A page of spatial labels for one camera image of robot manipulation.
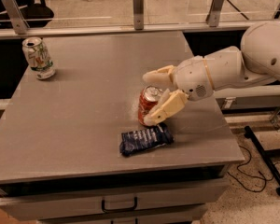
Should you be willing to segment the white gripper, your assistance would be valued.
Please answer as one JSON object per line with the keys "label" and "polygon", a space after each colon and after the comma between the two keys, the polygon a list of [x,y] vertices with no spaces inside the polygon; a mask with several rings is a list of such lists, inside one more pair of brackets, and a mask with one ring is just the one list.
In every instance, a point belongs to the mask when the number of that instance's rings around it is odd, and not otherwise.
{"label": "white gripper", "polygon": [[146,126],[155,126],[181,111],[188,98],[198,101],[210,97],[214,89],[202,56],[183,61],[177,67],[167,65],[143,74],[142,79],[148,85],[166,90],[158,103],[144,116]]}

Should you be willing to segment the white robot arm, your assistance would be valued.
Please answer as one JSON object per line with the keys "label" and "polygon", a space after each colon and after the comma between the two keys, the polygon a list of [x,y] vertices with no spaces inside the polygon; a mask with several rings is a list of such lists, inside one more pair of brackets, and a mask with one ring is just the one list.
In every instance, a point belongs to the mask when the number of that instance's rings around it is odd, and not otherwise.
{"label": "white robot arm", "polygon": [[238,48],[230,46],[179,65],[167,65],[143,74],[152,86],[164,87],[158,103],[144,115],[155,126],[215,91],[241,89],[280,81],[280,23],[264,21],[250,26]]}

